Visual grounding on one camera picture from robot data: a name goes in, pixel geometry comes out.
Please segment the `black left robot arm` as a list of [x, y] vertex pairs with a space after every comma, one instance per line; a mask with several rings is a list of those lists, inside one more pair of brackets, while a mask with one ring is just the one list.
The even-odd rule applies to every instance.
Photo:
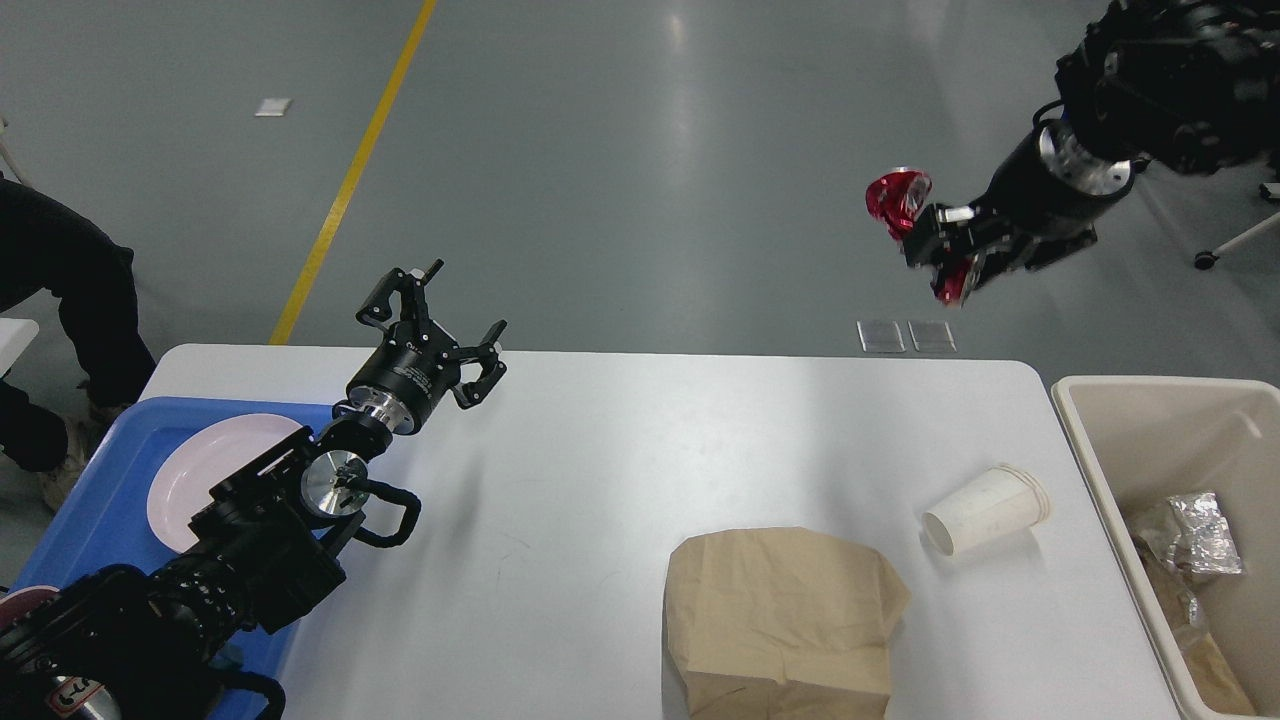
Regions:
[[422, 429], [445, 395], [477, 406], [506, 373], [495, 322], [474, 346], [431, 318], [425, 290], [442, 269], [389, 270], [357, 320], [381, 341], [320, 430], [291, 432], [210, 489], [191, 519], [195, 543], [154, 571], [111, 564], [3, 624], [5, 719], [206, 719], [227, 691], [285, 692], [216, 657], [239, 632], [276, 633], [344, 580], [351, 542], [387, 550], [422, 509], [371, 478], [396, 436]]

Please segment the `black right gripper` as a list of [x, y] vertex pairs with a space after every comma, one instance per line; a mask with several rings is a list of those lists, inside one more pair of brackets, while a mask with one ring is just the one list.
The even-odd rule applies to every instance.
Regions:
[[1069, 120], [1042, 120], [996, 169], [975, 205], [925, 205], [902, 238], [908, 266], [968, 260], [965, 292], [1091, 247], [1096, 222], [1135, 182], [1130, 159], [1092, 154]]

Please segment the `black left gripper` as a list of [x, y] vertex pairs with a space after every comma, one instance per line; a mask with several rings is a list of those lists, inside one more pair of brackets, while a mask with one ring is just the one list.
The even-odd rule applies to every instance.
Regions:
[[[334, 419], [362, 413], [396, 436], [411, 436], [444, 397], [451, 395], [463, 410], [476, 407], [500, 382], [507, 366], [499, 340], [508, 322], [497, 320], [479, 345], [444, 343], [426, 300], [426, 287], [443, 266], [438, 258], [425, 270], [392, 268], [358, 306], [356, 320], [378, 329], [380, 341], [348, 383], [346, 398], [333, 405]], [[472, 365], [479, 374], [465, 380], [463, 369]]]

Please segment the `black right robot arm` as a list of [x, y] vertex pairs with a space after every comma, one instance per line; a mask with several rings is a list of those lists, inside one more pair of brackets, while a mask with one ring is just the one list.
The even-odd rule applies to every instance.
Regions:
[[1097, 220], [1149, 164], [1212, 176], [1277, 151], [1275, 1], [1112, 1], [1056, 64], [1059, 96], [970, 202], [929, 202], [897, 169], [867, 191], [910, 268], [960, 306], [1005, 273], [1097, 243]]

